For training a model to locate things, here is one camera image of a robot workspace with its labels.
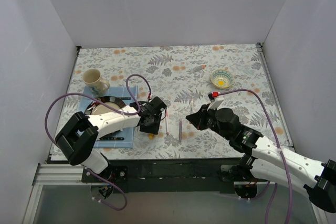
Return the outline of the purple marker pen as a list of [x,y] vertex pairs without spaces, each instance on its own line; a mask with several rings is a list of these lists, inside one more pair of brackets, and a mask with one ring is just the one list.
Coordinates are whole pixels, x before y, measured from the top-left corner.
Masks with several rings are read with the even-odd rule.
[[182,123],[182,118],[179,119],[179,123],[178,123],[179,127],[178,127],[178,139],[179,142],[182,143],[182,127],[183,127],[183,123]]

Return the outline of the white pink marker pen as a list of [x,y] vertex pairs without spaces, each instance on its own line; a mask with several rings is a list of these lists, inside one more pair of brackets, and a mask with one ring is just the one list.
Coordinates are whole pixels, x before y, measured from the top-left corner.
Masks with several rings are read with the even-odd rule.
[[169,131],[169,116],[168,116],[168,111],[165,113],[165,128],[166,128],[166,135],[170,134]]

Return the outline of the grey orange marker pen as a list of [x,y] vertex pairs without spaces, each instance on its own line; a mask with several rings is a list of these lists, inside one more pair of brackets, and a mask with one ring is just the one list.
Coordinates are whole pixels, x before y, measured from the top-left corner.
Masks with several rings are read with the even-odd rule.
[[206,65],[200,65],[200,66],[197,66],[197,67],[194,67],[190,70],[190,73],[195,73],[195,72],[198,72],[198,71],[202,71],[203,69],[205,69]]

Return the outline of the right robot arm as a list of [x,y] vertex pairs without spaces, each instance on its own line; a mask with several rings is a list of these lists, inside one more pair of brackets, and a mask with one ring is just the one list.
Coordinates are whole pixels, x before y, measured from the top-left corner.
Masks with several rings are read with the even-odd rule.
[[243,154],[238,176],[270,180],[306,195],[320,209],[335,212],[335,161],[313,160],[289,149],[280,149],[268,137],[240,123],[229,108],[211,109],[208,104],[186,119],[198,130],[212,130]]

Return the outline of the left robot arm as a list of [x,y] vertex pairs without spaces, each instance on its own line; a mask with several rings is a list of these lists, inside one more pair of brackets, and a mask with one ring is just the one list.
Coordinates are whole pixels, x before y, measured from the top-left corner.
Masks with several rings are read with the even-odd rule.
[[139,127],[140,132],[157,135],[166,104],[155,97],[137,105],[135,102],[108,113],[85,115],[75,113],[55,137],[57,147],[72,166],[82,165],[91,170],[100,182],[111,178],[108,159],[94,149],[96,140],[128,128]]

